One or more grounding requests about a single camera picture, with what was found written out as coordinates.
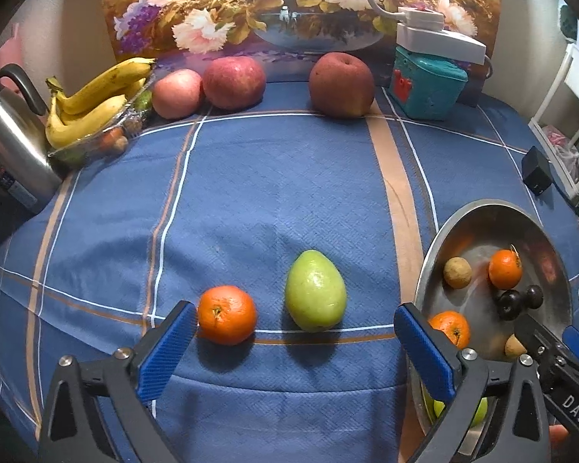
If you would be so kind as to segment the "person's right hand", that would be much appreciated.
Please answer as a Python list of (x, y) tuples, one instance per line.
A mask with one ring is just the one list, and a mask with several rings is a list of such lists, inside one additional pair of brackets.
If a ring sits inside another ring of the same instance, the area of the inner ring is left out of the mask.
[(559, 447), (568, 437), (569, 432), (561, 424), (553, 424), (549, 427), (549, 439), (552, 448)]

